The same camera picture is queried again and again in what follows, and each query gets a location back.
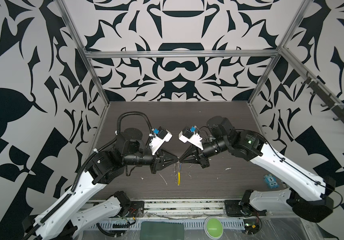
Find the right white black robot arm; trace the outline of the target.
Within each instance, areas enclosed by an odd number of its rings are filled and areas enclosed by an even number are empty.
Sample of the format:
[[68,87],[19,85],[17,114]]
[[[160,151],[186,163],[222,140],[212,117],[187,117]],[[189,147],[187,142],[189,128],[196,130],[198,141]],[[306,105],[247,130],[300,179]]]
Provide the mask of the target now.
[[255,164],[283,181],[287,188],[281,191],[245,191],[240,207],[254,212],[291,210],[298,217],[319,223],[330,216],[336,206],[330,195],[336,182],[331,177],[320,177],[300,167],[275,150],[261,134],[236,129],[228,118],[215,116],[207,121],[210,139],[203,141],[199,129],[185,127],[179,140],[190,143],[180,157],[181,163],[210,165],[210,158],[229,152],[236,158]]

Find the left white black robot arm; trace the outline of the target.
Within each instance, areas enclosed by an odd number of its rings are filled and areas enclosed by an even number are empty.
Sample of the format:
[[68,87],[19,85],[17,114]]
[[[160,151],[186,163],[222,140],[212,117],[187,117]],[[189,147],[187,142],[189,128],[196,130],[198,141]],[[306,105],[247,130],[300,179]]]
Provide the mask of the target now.
[[[143,142],[143,133],[136,128],[121,130],[121,122],[129,116],[145,119],[149,128],[148,139]],[[142,112],[127,112],[118,117],[115,137],[99,149],[94,149],[78,170],[70,189],[52,206],[39,215],[28,216],[23,221],[27,240],[75,240],[84,230],[104,218],[125,217],[131,200],[123,191],[118,191],[105,202],[82,210],[86,202],[122,174],[129,176],[133,168],[149,166],[155,174],[176,162],[179,158],[162,148],[172,134],[165,128],[153,128],[149,118]]]

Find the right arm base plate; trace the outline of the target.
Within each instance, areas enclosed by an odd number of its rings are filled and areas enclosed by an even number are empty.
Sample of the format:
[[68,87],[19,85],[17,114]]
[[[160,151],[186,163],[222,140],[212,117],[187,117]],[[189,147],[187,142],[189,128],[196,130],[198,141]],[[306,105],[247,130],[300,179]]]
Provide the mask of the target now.
[[251,216],[266,216],[267,211],[258,211],[254,209],[249,203],[242,200],[225,200],[225,211],[228,217],[251,217]]

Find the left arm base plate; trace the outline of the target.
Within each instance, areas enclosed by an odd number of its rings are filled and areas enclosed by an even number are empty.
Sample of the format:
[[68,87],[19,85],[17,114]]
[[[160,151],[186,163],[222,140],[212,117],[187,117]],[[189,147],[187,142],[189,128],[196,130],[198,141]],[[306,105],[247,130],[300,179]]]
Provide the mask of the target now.
[[131,206],[125,211],[125,217],[139,217],[144,213],[145,202],[144,201],[132,201]]

